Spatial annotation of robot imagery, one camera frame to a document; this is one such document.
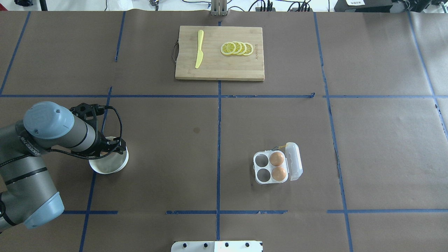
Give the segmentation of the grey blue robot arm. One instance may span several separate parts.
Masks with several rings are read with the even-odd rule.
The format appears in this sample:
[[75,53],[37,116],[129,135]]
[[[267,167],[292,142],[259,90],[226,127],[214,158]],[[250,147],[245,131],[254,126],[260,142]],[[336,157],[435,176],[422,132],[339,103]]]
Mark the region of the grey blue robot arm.
[[22,120],[1,128],[1,231],[24,224],[45,225],[64,212],[60,192],[42,156],[62,153],[83,160],[102,160],[124,154],[122,131],[107,139],[97,117],[112,106],[81,103],[66,108],[51,101],[34,104]]

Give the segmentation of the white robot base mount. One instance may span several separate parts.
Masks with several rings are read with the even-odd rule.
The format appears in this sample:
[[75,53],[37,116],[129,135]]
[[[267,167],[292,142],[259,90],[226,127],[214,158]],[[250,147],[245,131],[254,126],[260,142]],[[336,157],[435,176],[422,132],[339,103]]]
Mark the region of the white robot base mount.
[[262,241],[179,241],[171,246],[171,252],[263,252]]

